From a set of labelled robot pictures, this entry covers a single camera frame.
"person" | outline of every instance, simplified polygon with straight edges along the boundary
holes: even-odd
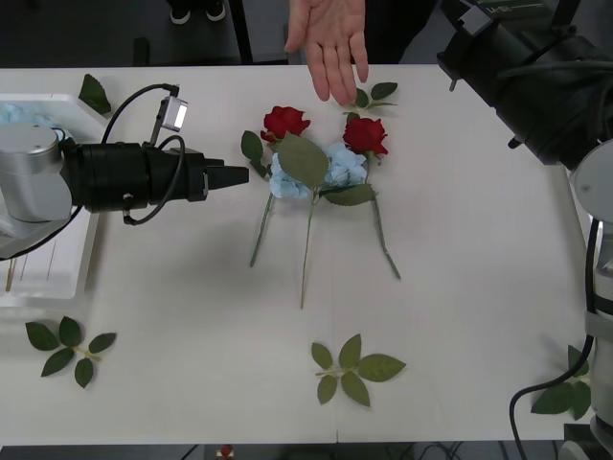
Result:
[[[345,105],[357,97],[352,68],[366,82],[371,64],[398,64],[425,27],[436,0],[289,0],[285,50],[304,47],[315,92]]]
[[[223,0],[166,0],[170,5],[170,21],[183,25],[192,17],[192,10],[204,8],[209,20],[217,22],[226,17]]]

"red rose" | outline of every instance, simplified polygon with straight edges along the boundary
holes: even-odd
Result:
[[[309,120],[303,120],[305,112],[292,107],[274,107],[272,112],[264,117],[266,131],[261,132],[261,138],[268,142],[277,142],[285,138],[287,132],[300,136],[310,126]]]
[[[345,128],[343,140],[357,153],[373,151],[376,154],[387,155],[387,149],[381,144],[386,137],[381,120],[354,118]]]

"white table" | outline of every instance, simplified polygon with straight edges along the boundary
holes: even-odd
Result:
[[[76,95],[85,72],[4,70],[0,93]],[[345,123],[316,99],[306,68],[89,72],[114,106],[144,85],[180,83],[182,135],[230,164],[246,163],[240,135],[259,131],[274,104],[306,111],[306,135],[322,143]],[[86,391],[72,370],[40,379],[46,356],[23,323],[62,313],[1,310],[0,445],[510,439],[511,395],[557,375],[583,336],[584,246],[568,187],[561,170],[508,150],[493,111],[465,84],[449,94],[438,68],[375,67],[378,81],[400,85],[398,107],[379,113],[391,153],[373,182],[402,282],[371,207],[323,202],[300,311],[306,204],[277,202],[250,269],[268,193],[255,174],[205,203],[172,203],[143,227],[104,217],[91,300],[70,314],[88,339],[116,331],[117,343]],[[131,106],[114,139],[148,139],[162,96]],[[370,410],[342,393],[320,406],[310,343],[337,354],[357,333],[364,353],[401,358],[406,371],[368,384]],[[570,417],[531,415],[530,405],[518,405],[523,438],[561,438]]]

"human hand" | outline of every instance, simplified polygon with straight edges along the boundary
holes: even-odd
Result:
[[[306,47],[308,70],[319,99],[331,93],[345,105],[357,97],[352,56],[362,82],[368,78],[364,41],[365,0],[289,0],[285,50]]]

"blue hydrangea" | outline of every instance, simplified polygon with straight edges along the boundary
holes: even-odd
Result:
[[[324,179],[324,187],[336,189],[360,184],[366,179],[366,170],[362,166],[366,161],[363,155],[353,153],[338,143],[324,149],[329,158],[329,170]],[[310,198],[310,190],[306,185],[292,179],[281,169],[279,154],[272,156],[272,177],[270,178],[270,192],[276,198]]]
[[[5,103],[0,108],[0,125],[8,123],[36,123],[44,127],[52,127],[54,124],[49,118],[34,112],[27,106]]]
[[[362,166],[366,161],[364,155],[357,155],[339,142],[324,149],[330,160],[326,174],[326,186],[335,189],[361,184],[366,179],[366,170]]]
[[[270,192],[276,198],[299,198],[310,197],[310,190],[306,185],[296,182],[281,169],[279,154],[272,155],[272,177],[270,177]]]

